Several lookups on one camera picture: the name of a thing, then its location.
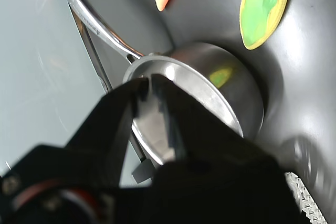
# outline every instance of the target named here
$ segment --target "gray surface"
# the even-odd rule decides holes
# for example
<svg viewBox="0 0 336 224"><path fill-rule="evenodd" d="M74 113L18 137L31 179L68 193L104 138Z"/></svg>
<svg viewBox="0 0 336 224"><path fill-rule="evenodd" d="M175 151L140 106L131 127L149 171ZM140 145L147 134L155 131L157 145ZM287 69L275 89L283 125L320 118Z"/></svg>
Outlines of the gray surface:
<svg viewBox="0 0 336 224"><path fill-rule="evenodd" d="M144 9L155 12L154 0L90 1L139 51L147 53L154 43L163 43L162 37L139 36L158 32L143 14ZM134 2L141 6L136 9ZM171 0L163 13L156 12L158 18L150 16L150 20L162 18L176 45L199 40L215 43L255 73L266 109L255 142L284 167L295 169L328 223L336 223L336 1L289 0L278 29L253 51L245 49L240 37L239 6L240 0ZM96 46L99 53L108 55L105 45ZM113 74L119 81L127 65L117 61L108 64L118 65Z"/></svg>
<svg viewBox="0 0 336 224"><path fill-rule="evenodd" d="M66 0L0 0L0 175L37 144L63 146L103 88Z"/></svg>

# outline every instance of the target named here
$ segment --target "stainless steel pot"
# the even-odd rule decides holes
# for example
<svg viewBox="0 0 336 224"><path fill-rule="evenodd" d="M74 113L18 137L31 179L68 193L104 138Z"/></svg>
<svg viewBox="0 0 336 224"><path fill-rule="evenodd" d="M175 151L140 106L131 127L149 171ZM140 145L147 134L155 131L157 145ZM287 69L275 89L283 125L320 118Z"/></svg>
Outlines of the stainless steel pot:
<svg viewBox="0 0 336 224"><path fill-rule="evenodd" d="M253 77L232 54L211 44L191 43L169 57L144 56L120 39L84 0L68 0L68 3L90 30L130 63L123 82L160 73L240 136L254 138L258 133L263 122L263 101ZM132 125L139 143L158 164L174 159L157 98L150 92L140 108L140 116Z"/></svg>

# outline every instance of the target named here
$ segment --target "shiny metal handle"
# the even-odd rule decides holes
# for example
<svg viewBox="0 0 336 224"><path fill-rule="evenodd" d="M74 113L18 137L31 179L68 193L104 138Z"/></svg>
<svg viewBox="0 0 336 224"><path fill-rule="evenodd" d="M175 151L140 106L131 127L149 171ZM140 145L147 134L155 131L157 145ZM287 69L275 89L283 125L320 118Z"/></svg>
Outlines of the shiny metal handle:
<svg viewBox="0 0 336 224"><path fill-rule="evenodd" d="M135 59L140 59L143 54L127 45L91 8L84 0L68 0L71 9L76 13L80 20L93 31L99 38L105 41L113 49L122 50L122 55L131 63L129 55Z"/></svg>

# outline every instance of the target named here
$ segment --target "pot rim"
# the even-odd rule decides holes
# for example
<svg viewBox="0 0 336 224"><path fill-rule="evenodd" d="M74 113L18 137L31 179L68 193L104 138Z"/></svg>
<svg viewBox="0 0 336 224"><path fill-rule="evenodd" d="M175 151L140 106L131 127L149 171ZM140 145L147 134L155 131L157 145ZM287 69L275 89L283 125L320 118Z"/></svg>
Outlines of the pot rim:
<svg viewBox="0 0 336 224"><path fill-rule="evenodd" d="M161 61L166 61L166 62L171 62L174 64L177 64L183 68L186 68L188 71L192 72L193 74L197 75L199 78L201 78L204 82L206 82L206 84L220 97L220 99L223 101L223 103L227 106L229 112L231 113L233 119L238 123L239 126L239 132L237 132L241 137L244 137L243 134L243 130L242 127L240 125L240 122L236 116L236 114L234 113L232 107L230 106L230 104L228 103L228 101L225 99L225 97L223 96L223 94L201 73L199 73L197 70L195 70L194 68L190 67L189 65L176 60L174 58L171 57L167 57L167 56L161 56L161 55L153 55L150 54L148 56L144 56L139 60L136 60L135 62L133 62L126 70L122 83L125 83L129 80L131 80L131 76L132 74L135 72L135 70L142 65L145 62L148 61L157 61L157 60L161 60ZM132 123L132 131L135 135L135 137L137 138L137 140L139 141L139 143L143 146L143 148L148 152L148 154L160 165L163 165L163 161L161 160L161 158L159 158L152 150L151 148L146 144L146 137L143 136L141 134L140 129L138 128L138 126L136 125L136 123L133 121Z"/></svg>

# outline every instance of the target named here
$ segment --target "metal saucepan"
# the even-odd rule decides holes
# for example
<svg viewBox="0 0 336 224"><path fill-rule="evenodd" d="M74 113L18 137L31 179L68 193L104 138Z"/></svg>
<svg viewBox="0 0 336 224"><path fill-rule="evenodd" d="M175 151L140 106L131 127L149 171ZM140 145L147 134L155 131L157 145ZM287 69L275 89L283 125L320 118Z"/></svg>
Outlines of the metal saucepan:
<svg viewBox="0 0 336 224"><path fill-rule="evenodd" d="M232 54L211 44L191 43L169 57L144 56L120 39L84 0L68 0L68 3L90 30L130 63L123 82L162 74L240 136L249 139L256 136L263 122L263 101L252 75ZM168 146L157 98L150 92L140 107L140 116L132 125L134 135L158 164L173 159L174 149Z"/></svg>

